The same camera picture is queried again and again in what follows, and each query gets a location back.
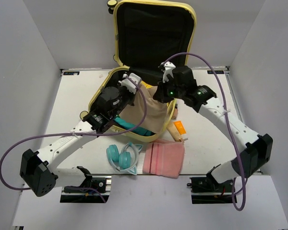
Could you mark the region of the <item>yellow cloth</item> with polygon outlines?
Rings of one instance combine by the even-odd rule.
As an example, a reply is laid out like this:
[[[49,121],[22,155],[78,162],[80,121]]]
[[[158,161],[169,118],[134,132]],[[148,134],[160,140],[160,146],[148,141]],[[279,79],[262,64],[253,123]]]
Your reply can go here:
[[[145,83],[144,81],[142,81],[141,84],[142,84],[145,88],[147,88],[147,89],[149,89],[149,88],[152,87],[152,85],[147,84],[147,83]]]

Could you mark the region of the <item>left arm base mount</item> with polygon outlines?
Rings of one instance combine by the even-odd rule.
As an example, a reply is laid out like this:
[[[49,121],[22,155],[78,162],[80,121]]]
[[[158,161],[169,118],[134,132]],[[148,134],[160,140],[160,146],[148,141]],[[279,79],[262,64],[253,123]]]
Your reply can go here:
[[[79,185],[68,185],[62,188],[61,203],[106,203],[110,193],[110,177],[94,177],[86,168],[77,166],[76,169],[84,179]]]

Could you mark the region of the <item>beige cloth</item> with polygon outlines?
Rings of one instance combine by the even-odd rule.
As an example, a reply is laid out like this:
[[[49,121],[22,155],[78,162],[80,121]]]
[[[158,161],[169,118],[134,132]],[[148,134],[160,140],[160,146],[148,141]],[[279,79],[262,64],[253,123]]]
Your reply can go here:
[[[140,87],[145,96],[146,101],[146,117],[140,127],[145,128],[153,133],[159,133],[164,127],[164,123],[168,118],[168,105],[153,99],[157,90],[156,86],[146,88],[144,85]],[[120,117],[131,124],[140,123],[144,115],[144,101],[140,92],[137,92],[133,102],[134,105],[127,105],[120,113]]]

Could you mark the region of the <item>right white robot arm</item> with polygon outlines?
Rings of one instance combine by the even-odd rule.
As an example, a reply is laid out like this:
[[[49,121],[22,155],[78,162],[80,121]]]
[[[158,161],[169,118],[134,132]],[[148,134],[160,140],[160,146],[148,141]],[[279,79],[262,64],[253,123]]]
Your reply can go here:
[[[220,190],[225,181],[238,176],[249,178],[270,160],[272,137],[268,134],[261,136],[225,109],[211,88],[197,84],[189,67],[176,67],[166,62],[160,68],[163,79],[157,84],[154,99],[162,103],[172,99],[183,100],[220,130],[238,151],[238,156],[207,173],[207,185],[211,190]]]

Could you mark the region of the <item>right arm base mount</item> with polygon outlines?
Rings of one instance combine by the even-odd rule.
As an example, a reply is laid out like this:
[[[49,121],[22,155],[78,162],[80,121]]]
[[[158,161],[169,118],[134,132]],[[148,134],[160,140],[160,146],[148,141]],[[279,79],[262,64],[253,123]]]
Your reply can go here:
[[[192,204],[232,204],[233,180],[213,184],[206,177],[190,177],[187,187],[191,190]]]

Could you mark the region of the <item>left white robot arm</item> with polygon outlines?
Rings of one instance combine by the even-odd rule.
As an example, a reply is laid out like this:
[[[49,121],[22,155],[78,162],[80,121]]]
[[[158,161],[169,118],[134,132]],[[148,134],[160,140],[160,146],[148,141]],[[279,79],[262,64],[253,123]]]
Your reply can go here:
[[[114,119],[133,103],[139,86],[118,84],[104,88],[93,102],[90,112],[70,131],[37,151],[22,154],[20,176],[37,197],[55,187],[71,187],[87,191],[92,185],[90,172],[76,166],[70,169],[58,166],[75,151],[97,137],[107,136]]]

